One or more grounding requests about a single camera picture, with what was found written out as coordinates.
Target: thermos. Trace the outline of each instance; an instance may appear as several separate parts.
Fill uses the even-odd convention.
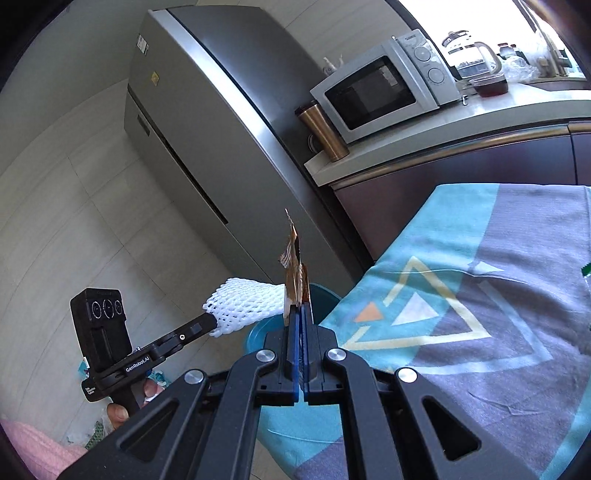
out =
[[[349,155],[347,145],[325,117],[316,100],[299,107],[295,112],[320,141],[330,161],[337,161]]]

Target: floor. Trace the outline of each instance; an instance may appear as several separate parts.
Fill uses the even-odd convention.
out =
[[[106,400],[86,402],[69,302],[86,287],[121,291],[134,346],[202,312],[230,271],[193,231],[123,130],[126,81],[37,137],[0,176],[0,415],[81,442]],[[229,368],[247,329],[205,336],[161,365]],[[287,478],[257,445],[253,477]]]

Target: countertop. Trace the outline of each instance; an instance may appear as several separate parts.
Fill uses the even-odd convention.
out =
[[[591,118],[591,90],[548,92],[510,83],[504,95],[471,96],[467,106],[458,102],[377,132],[349,145],[349,155],[338,162],[331,163],[320,152],[306,163],[306,169],[321,186],[455,140],[536,122],[577,118]]]

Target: metal screw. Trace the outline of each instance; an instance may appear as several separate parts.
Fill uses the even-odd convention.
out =
[[[203,381],[203,372],[201,370],[189,370],[185,373],[185,382],[191,385],[201,383]]]
[[[275,352],[272,350],[259,350],[256,353],[256,359],[263,363],[272,362],[275,359]]]
[[[340,362],[341,360],[345,359],[347,352],[341,350],[340,348],[331,348],[326,355],[328,355],[331,360]]]
[[[413,383],[417,379],[417,373],[412,368],[398,370],[398,378],[405,383]]]

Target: window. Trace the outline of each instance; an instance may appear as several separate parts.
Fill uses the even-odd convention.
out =
[[[543,76],[583,77],[558,34],[521,0],[399,0],[452,64],[443,40],[450,32],[468,30],[472,39],[499,53],[499,44],[515,44]]]

